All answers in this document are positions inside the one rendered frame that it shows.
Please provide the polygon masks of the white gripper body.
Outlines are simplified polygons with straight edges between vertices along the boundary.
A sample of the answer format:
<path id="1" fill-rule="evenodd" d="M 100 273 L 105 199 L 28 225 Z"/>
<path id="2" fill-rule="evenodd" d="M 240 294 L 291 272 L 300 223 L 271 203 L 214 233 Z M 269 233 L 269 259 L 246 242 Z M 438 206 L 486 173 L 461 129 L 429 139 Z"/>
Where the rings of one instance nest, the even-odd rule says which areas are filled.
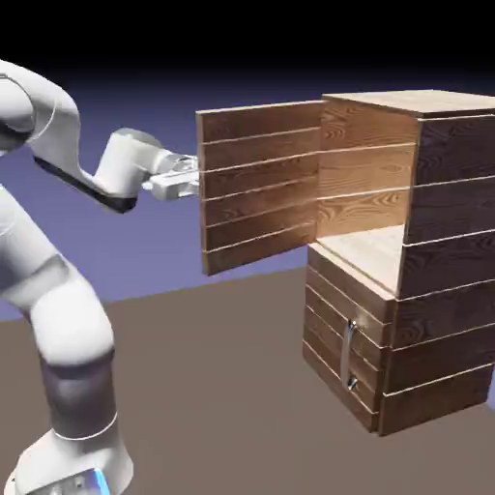
<path id="1" fill-rule="evenodd" d="M 167 172 L 152 176 L 142 188 L 157 200 L 176 200 L 199 193 L 199 172 L 196 170 Z"/>

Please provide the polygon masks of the wooden plank door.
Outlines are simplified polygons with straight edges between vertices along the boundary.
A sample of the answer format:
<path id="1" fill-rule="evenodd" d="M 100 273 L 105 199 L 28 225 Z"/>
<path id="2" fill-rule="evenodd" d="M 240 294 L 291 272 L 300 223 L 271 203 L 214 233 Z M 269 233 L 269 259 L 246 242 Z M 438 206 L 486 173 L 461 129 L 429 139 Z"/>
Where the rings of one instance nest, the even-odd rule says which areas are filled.
<path id="1" fill-rule="evenodd" d="M 322 105 L 287 102 L 197 111 L 205 275 L 314 240 Z"/>

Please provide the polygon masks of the wooden cabinet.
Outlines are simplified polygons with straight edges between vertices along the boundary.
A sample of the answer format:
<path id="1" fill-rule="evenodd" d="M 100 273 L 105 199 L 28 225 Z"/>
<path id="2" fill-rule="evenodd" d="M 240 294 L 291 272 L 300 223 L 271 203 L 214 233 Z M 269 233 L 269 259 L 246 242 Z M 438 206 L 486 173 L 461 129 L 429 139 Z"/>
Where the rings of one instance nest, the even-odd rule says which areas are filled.
<path id="1" fill-rule="evenodd" d="M 495 97 L 327 95 L 313 243 L 395 300 L 381 436 L 485 402 L 495 367 Z"/>

